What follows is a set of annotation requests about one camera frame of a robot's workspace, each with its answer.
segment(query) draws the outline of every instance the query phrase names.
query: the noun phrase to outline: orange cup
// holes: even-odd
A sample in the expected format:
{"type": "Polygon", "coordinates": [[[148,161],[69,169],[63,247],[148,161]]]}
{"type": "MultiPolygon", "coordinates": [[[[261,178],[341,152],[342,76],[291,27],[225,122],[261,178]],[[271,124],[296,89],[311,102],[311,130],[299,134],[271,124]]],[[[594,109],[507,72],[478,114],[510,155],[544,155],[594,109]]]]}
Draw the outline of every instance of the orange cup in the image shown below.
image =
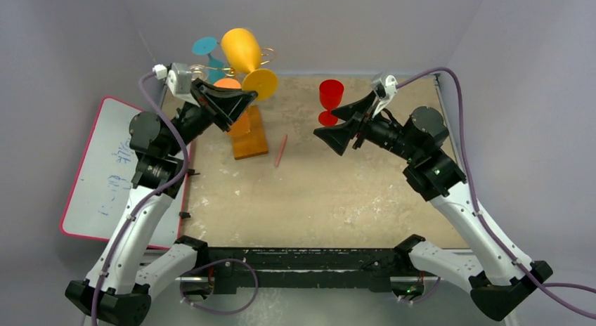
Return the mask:
{"type": "MultiPolygon", "coordinates": [[[[232,78],[223,78],[215,82],[214,86],[221,87],[224,89],[241,89],[242,85],[238,80],[232,78]]],[[[230,126],[230,131],[226,134],[235,138],[238,136],[245,135],[250,132],[250,120],[248,119],[248,112],[244,111],[242,115],[230,126]]]]}

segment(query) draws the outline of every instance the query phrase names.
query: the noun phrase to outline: red goblet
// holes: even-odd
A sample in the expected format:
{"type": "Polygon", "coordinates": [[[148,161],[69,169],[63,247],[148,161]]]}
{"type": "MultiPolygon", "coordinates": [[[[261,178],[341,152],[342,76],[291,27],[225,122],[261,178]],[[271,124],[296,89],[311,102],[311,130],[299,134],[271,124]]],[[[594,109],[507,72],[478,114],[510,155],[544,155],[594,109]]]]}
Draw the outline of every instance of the red goblet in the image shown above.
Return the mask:
{"type": "Polygon", "coordinates": [[[331,114],[342,102],[344,95],[344,85],[334,79],[323,81],[318,87],[318,98],[320,104],[326,109],[318,116],[318,121],[323,126],[333,126],[337,123],[338,118],[331,114]]]}

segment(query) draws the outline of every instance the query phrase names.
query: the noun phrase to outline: beige table surface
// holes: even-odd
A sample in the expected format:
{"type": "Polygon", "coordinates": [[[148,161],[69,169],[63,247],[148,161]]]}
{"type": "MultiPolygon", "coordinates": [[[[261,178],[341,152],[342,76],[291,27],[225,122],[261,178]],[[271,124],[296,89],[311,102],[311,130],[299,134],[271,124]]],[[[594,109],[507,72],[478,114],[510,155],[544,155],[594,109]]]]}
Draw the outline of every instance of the beige table surface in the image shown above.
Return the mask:
{"type": "MultiPolygon", "coordinates": [[[[439,247],[466,247],[452,225],[406,183],[406,163],[365,142],[336,155],[313,135],[323,111],[325,77],[280,77],[274,97],[258,102],[269,154],[234,160],[230,138],[211,126],[195,142],[182,233],[211,246],[394,247],[409,235],[439,247]],[[282,137],[287,145],[275,168],[282,137]]],[[[342,105],[370,92],[369,79],[339,78],[342,105]]],[[[170,116],[181,102],[168,94],[170,116]]],[[[397,93],[388,109],[400,123],[418,106],[441,109],[432,79],[397,93]]],[[[451,142],[443,145],[453,158],[451,142]]]]}

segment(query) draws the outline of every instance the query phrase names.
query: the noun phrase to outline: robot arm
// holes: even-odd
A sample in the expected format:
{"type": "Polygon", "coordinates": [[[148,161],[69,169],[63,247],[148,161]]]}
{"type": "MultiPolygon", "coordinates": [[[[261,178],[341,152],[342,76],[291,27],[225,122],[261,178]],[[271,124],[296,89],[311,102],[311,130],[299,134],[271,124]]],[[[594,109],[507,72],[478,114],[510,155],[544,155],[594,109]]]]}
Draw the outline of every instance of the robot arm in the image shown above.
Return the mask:
{"type": "MultiPolygon", "coordinates": [[[[253,91],[222,89],[200,79],[192,81],[184,64],[157,65],[154,72],[158,79],[167,78],[171,92],[185,101],[171,121],[185,144],[212,124],[229,131],[230,125],[257,97],[253,91]]],[[[179,144],[155,113],[137,114],[130,122],[129,133],[130,147],[138,163],[127,205],[95,266],[85,280],[73,280],[65,293],[81,311],[90,315],[93,293],[98,289],[98,319],[114,325],[140,325],[151,300],[174,278],[197,267],[198,259],[203,259],[199,255],[207,248],[204,242],[182,236],[166,254],[139,270],[151,236],[178,195],[184,178],[161,193],[149,195],[179,174],[183,161],[174,157],[180,152],[179,144]],[[132,216],[133,209],[141,202],[141,210],[132,216]],[[103,283],[99,286],[101,275],[103,283]]]]}
{"type": "Polygon", "coordinates": [[[433,108],[419,107],[402,125],[385,109],[388,102],[383,100],[383,96],[395,92],[391,76],[381,74],[373,78],[372,92],[368,96],[332,111],[334,116],[345,121],[343,124],[315,129],[314,134],[339,155],[343,155],[349,141],[356,137],[354,149],[367,140],[406,160],[408,167],[403,173],[408,184],[451,222],[474,256],[456,255],[413,235],[397,247],[401,262],[406,267],[428,271],[459,286],[470,293],[488,317],[502,320],[536,290],[536,286],[496,244],[479,215],[510,247],[517,262],[531,269],[539,281],[548,279],[552,269],[546,262],[533,261],[523,253],[481,204],[480,211],[474,212],[465,175],[441,150],[448,137],[441,113],[433,108]],[[382,116],[381,110],[388,118],[382,116]]]}

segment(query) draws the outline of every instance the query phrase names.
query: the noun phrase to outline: pink pencil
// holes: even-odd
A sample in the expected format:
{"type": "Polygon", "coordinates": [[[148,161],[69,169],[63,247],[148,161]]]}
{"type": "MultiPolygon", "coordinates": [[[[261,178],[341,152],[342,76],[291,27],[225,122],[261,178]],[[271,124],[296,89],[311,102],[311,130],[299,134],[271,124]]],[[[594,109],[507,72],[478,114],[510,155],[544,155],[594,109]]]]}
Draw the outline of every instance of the pink pencil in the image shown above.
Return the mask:
{"type": "Polygon", "coordinates": [[[280,151],[278,152],[278,158],[276,159],[276,167],[279,166],[279,161],[281,160],[281,155],[283,154],[283,149],[285,148],[285,143],[287,141],[287,134],[283,136],[283,140],[281,140],[280,151]]]}

